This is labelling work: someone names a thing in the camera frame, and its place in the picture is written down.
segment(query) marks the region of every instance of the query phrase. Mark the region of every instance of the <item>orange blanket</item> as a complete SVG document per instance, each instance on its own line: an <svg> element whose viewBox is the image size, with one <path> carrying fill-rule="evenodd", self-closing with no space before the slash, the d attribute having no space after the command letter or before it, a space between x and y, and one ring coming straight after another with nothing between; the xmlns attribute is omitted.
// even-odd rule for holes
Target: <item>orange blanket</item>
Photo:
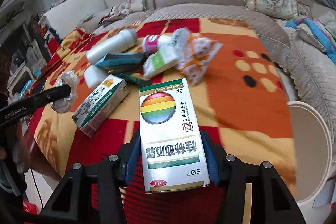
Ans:
<svg viewBox="0 0 336 224"><path fill-rule="evenodd" d="M201 83L189 87L200 129L208 130L227 153L244 162L259 165L264 160L270 161L294 193L294 142L286 98L276 68L254 30L243 21L225 19L152 22L137 27L140 39L131 51L138 50L146 35L172 33L182 27L223 44ZM78 98L71 112L57 114L48 105L39 109L30 123L41 151L62 176L75 162L94 164L117 153L139 128L139 89L133 85L129 85L130 94L91 139L77 130L71 118L73 111L92 91L83 79L89 66L86 51L119 31L99 37L74 31L62 42L58 55L53 57L54 64L49 64L53 70L45 76L45 89L53 87L63 71L74 70L80 78ZM182 77L172 68L155 77L153 82ZM182 193L145 195L141 168L134 181L135 184L123 190L125 214L130 223L169 223L176 221L174 215L179 216L178 223L213 223L216 219L222 193L218 188L210 186ZM249 206L247 198L246 211ZM182 213L195 208L202 213Z"/></svg>

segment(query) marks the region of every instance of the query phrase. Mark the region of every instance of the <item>white box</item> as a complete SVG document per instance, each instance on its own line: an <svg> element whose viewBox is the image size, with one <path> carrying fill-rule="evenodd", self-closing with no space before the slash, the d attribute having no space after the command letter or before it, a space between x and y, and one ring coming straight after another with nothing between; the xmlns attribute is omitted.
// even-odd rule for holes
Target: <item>white box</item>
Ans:
<svg viewBox="0 0 336 224"><path fill-rule="evenodd" d="M91 138L127 94L129 91L125 80L109 75L85 99L72 119Z"/></svg>
<svg viewBox="0 0 336 224"><path fill-rule="evenodd" d="M140 135L147 193L209 185L186 79L140 88Z"/></svg>

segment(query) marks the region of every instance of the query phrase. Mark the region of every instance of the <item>yellow dot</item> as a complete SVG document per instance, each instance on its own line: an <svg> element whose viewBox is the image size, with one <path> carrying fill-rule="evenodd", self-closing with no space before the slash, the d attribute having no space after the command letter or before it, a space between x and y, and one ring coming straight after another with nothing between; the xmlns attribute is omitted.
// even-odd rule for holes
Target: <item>yellow dot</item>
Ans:
<svg viewBox="0 0 336 224"><path fill-rule="evenodd" d="M263 64L260 63L253 63L252 67L254 68L254 70L258 73L262 73L265 74L267 73L267 69Z"/></svg>
<svg viewBox="0 0 336 224"><path fill-rule="evenodd" d="M263 84L265 89L267 89L269 92L275 92L275 90L277 89L277 86L274 85L272 81L267 78L261 78L260 82Z"/></svg>
<svg viewBox="0 0 336 224"><path fill-rule="evenodd" d="M251 69L250 65L246 63L244 60L237 60L236 67L242 71L248 71Z"/></svg>
<svg viewBox="0 0 336 224"><path fill-rule="evenodd" d="M279 77L277 69L273 65L269 65L268 70L269 70L270 73L274 74L276 77Z"/></svg>
<svg viewBox="0 0 336 224"><path fill-rule="evenodd" d="M246 55L250 58L260 58L259 55L253 51L247 51Z"/></svg>

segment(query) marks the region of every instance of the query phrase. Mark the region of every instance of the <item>rainbow striped circle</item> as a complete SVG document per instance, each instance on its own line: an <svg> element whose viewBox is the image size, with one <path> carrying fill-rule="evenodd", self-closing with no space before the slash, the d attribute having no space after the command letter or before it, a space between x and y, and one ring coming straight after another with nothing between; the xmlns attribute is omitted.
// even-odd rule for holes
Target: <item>rainbow striped circle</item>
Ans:
<svg viewBox="0 0 336 224"><path fill-rule="evenodd" d="M142 118L150 124L167 122L175 113L174 98L165 92L156 92L149 95L141 104Z"/></svg>

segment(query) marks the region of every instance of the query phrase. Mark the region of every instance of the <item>dark green snack package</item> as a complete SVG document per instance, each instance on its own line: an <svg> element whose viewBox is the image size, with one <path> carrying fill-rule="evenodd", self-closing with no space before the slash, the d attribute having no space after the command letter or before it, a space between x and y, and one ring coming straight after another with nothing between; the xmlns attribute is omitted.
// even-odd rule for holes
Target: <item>dark green snack package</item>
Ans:
<svg viewBox="0 0 336 224"><path fill-rule="evenodd" d="M126 82L137 85L139 88L152 85L152 80L143 77L142 74L138 72L122 72L114 75L124 79Z"/></svg>

